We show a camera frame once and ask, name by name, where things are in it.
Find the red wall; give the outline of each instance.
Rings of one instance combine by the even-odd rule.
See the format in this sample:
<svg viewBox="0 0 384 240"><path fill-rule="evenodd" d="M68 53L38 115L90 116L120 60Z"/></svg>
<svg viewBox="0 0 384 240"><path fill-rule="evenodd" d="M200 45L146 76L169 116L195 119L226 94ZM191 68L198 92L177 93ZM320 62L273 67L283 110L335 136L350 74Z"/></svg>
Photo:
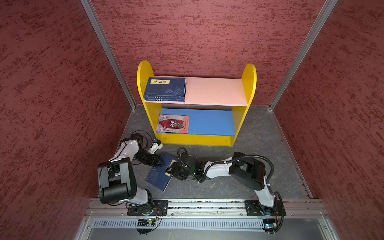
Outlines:
<svg viewBox="0 0 384 240"><path fill-rule="evenodd" d="M0 239L73 239L130 107L79 0L0 3Z"/></svg>
<svg viewBox="0 0 384 240"><path fill-rule="evenodd" d="M275 112L342 239L384 235L384 2L339 0Z"/></svg>
<svg viewBox="0 0 384 240"><path fill-rule="evenodd" d="M253 104L268 105L324 0L93 0L135 101L136 73L241 78L257 69Z"/></svg>

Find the blue shelf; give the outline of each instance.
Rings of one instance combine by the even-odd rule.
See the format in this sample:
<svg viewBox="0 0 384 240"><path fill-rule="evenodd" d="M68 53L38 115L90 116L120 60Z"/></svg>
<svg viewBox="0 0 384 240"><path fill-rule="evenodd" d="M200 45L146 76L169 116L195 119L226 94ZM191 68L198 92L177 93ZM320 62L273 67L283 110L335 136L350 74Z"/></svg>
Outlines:
<svg viewBox="0 0 384 240"><path fill-rule="evenodd" d="M163 108L161 114L189 116L188 135L236 135L232 111Z"/></svg>

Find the pink shelf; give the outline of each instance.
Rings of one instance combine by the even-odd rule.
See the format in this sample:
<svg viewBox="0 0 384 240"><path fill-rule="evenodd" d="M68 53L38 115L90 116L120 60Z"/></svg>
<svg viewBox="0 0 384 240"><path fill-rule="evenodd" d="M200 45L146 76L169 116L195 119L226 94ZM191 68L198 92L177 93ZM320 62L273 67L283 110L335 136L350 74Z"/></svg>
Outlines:
<svg viewBox="0 0 384 240"><path fill-rule="evenodd" d="M185 82L187 84L185 102L146 101L146 103L248 106L241 79L185 77Z"/></svg>

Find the book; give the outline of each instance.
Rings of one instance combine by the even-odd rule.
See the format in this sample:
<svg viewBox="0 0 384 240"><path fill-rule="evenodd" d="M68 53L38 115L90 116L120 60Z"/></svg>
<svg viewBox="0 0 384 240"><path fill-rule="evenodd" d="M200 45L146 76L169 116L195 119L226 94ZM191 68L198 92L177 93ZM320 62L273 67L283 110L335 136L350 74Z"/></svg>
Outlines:
<svg viewBox="0 0 384 240"><path fill-rule="evenodd" d="M143 97L185 98L185 78L149 78Z"/></svg>
<svg viewBox="0 0 384 240"><path fill-rule="evenodd" d="M169 181L172 178L172 175L166 173L166 169L174 162L177 162L177 157L169 155L166 152L163 152L160 157L164 161L163 167L154 167L151 173L148 175L146 181L158 189L165 191L168 186Z"/></svg>
<svg viewBox="0 0 384 240"><path fill-rule="evenodd" d="M188 134L189 116L160 114L156 132Z"/></svg>

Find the shelf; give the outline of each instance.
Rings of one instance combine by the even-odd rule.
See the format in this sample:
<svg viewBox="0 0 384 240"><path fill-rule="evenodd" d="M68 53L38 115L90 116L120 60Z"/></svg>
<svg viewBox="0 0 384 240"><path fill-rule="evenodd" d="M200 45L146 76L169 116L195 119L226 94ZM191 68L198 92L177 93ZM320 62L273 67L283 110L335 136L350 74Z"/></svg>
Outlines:
<svg viewBox="0 0 384 240"><path fill-rule="evenodd" d="M163 108L161 114L189 116L188 135L236 135L232 111ZM156 133L181 135L180 133Z"/></svg>
<svg viewBox="0 0 384 240"><path fill-rule="evenodd" d="M248 106L241 79L185 77L185 102L145 101L146 103L172 103L217 106Z"/></svg>

